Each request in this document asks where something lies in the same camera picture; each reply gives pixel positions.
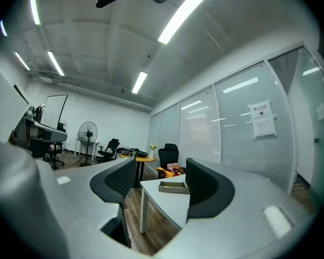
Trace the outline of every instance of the floor fan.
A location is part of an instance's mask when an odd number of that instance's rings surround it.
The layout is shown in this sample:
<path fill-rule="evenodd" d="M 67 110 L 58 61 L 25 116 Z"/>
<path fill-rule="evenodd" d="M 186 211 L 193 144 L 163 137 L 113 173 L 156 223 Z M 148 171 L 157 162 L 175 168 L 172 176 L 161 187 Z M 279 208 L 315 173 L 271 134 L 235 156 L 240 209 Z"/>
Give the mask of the floor fan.
<path fill-rule="evenodd" d="M 87 150 L 97 139 L 97 127 L 93 122 L 85 122 L 82 124 L 78 131 L 78 139 L 83 146 L 86 147 L 85 162 L 80 163 L 81 167 L 89 166 L 90 163 L 87 162 Z"/>

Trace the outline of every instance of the white blind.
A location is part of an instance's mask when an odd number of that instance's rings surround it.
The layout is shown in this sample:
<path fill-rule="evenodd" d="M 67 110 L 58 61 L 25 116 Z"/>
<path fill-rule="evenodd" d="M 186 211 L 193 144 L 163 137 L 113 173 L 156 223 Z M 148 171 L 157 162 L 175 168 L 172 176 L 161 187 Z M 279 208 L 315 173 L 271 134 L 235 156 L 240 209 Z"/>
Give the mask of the white blind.
<path fill-rule="evenodd" d="M 179 163 L 187 158 L 220 162 L 218 110 L 213 88 L 180 102 Z"/>
<path fill-rule="evenodd" d="M 284 190 L 291 179 L 293 138 L 287 105 L 265 64 L 215 86 L 221 127 L 221 163 L 269 178 Z M 253 137 L 248 104 L 269 99 L 277 137 Z"/>
<path fill-rule="evenodd" d="M 158 143 L 158 134 L 160 130 L 160 120 L 161 120 L 161 113 L 157 113 L 150 118 L 150 127 L 149 127 L 149 135 L 147 137 L 147 147 L 146 152 L 150 153 L 151 149 L 149 148 L 150 144 Z M 156 162 L 150 163 L 150 166 L 155 167 Z"/>
<path fill-rule="evenodd" d="M 164 148 L 166 143 L 178 144 L 178 124 L 179 123 L 179 105 L 175 104 L 161 112 L 160 132 L 157 144 L 157 150 Z M 160 166 L 159 155 L 157 153 L 156 166 Z"/>

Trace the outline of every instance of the ceiling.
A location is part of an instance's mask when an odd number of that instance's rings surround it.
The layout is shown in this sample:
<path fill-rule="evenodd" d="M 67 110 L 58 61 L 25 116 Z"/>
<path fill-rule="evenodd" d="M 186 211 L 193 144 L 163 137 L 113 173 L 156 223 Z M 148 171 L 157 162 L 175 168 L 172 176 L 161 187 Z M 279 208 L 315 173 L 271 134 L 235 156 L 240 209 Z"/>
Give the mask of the ceiling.
<path fill-rule="evenodd" d="M 17 0 L 3 19 L 5 41 L 32 76 L 57 73 L 47 55 L 53 51 L 66 75 L 58 84 L 153 108 L 238 44 L 285 22 L 285 9 L 272 0 L 204 0 L 167 45 L 158 42 L 183 1 L 117 0 L 98 9 L 96 0 L 37 0 L 36 26 L 29 0 Z M 148 77 L 133 94 L 141 71 Z"/>

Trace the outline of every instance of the chair seat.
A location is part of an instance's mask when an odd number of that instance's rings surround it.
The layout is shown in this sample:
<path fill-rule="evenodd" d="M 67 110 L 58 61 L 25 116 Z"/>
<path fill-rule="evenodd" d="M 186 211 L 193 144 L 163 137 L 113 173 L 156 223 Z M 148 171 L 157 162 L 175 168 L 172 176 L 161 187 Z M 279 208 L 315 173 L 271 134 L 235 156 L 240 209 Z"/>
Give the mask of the chair seat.
<path fill-rule="evenodd" d="M 98 151 L 98 153 L 100 155 L 103 155 L 103 156 L 106 156 L 106 157 L 109 157 L 109 158 L 111 158 L 112 156 L 114 156 L 114 154 L 108 153 L 108 152 L 104 152 L 104 151 Z"/>

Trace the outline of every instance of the whiteboard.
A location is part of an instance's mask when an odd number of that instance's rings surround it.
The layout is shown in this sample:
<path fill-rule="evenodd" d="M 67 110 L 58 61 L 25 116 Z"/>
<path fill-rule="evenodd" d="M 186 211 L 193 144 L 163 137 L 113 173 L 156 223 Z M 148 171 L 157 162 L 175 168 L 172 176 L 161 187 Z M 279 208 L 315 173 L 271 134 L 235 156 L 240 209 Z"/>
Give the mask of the whiteboard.
<path fill-rule="evenodd" d="M 68 95 L 48 96 L 40 123 L 57 129 L 61 113 Z"/>

